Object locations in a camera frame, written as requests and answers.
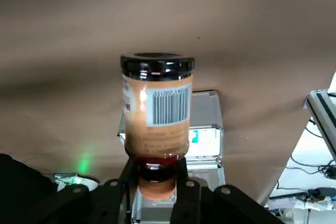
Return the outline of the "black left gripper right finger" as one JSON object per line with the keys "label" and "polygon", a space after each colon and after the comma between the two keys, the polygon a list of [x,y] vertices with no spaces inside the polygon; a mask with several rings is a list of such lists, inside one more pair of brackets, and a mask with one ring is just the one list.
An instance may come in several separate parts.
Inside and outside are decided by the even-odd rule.
{"label": "black left gripper right finger", "polygon": [[233,185],[214,191],[190,179],[185,160],[176,163],[177,198],[170,223],[282,223]]}

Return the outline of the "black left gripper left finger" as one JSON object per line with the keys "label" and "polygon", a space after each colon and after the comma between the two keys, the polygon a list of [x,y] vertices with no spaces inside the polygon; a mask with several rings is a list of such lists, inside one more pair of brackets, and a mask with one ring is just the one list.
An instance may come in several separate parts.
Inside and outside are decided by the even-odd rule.
{"label": "black left gripper left finger", "polygon": [[90,191],[86,185],[70,184],[79,199],[66,204],[57,215],[56,223],[131,223],[131,185],[136,181],[137,167],[129,159],[119,176]]}

